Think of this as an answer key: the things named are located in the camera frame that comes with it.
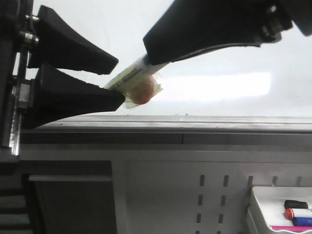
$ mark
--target white wall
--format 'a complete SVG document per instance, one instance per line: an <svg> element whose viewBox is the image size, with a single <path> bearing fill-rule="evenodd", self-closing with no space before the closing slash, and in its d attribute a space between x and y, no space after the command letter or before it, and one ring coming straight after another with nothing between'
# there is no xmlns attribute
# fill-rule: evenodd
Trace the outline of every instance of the white wall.
<svg viewBox="0 0 312 234"><path fill-rule="evenodd" d="M146 51L142 38L172 0L35 0L119 59L112 74L66 71L104 86ZM150 103L112 115L312 116L312 37L295 27L277 44L227 48L169 64ZM34 77L35 71L28 72Z"/></svg>

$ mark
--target plastic packet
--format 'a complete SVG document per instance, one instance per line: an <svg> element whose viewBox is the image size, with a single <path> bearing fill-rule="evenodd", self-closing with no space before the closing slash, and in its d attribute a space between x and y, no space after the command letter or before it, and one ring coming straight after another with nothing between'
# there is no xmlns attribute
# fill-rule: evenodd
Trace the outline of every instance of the plastic packet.
<svg viewBox="0 0 312 234"><path fill-rule="evenodd" d="M104 88L125 95L125 107L128 109L146 104L162 90L160 75L156 72L166 65L153 66L145 55L108 82Z"/></svg>

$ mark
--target black marker cap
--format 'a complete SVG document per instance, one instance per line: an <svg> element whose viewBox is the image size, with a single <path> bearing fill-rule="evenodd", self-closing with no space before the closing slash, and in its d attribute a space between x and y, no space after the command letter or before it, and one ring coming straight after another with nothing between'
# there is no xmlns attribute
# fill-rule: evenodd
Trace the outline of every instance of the black marker cap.
<svg viewBox="0 0 312 234"><path fill-rule="evenodd" d="M285 209L294 208L294 209L308 209L309 206L305 201L296 201L296 200L286 200L284 203Z"/></svg>

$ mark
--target white tray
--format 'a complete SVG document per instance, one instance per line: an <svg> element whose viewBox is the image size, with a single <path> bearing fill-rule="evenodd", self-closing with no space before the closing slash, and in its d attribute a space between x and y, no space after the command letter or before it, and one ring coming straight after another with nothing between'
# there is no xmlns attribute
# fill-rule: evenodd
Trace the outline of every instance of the white tray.
<svg viewBox="0 0 312 234"><path fill-rule="evenodd" d="M253 187L247 224L252 234L298 234L287 230L273 230L271 226L293 226L284 217L285 200L306 201L312 204L312 188L298 187ZM301 234L312 234L311 230Z"/></svg>

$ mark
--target pegboard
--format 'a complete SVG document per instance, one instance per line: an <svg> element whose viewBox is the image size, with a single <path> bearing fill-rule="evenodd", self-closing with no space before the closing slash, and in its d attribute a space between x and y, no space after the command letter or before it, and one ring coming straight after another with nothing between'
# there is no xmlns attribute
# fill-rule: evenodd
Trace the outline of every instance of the pegboard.
<svg viewBox="0 0 312 234"><path fill-rule="evenodd" d="M248 234L252 186L312 186L301 163L127 162L128 233Z"/></svg>

